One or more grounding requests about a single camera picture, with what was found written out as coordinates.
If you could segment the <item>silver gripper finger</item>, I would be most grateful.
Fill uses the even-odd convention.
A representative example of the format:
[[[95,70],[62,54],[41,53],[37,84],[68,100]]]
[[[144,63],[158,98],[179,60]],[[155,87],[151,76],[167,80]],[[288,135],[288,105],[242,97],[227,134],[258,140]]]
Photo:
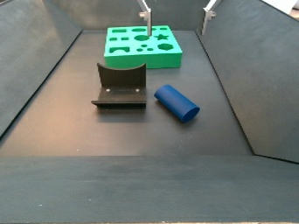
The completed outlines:
[[[147,23],[147,35],[152,35],[152,10],[147,5],[146,0],[136,0],[142,11],[139,12],[139,17],[146,21]]]
[[[200,34],[206,33],[208,22],[216,17],[216,7],[220,4],[220,0],[210,0],[207,6],[203,8],[204,17],[202,23]]]

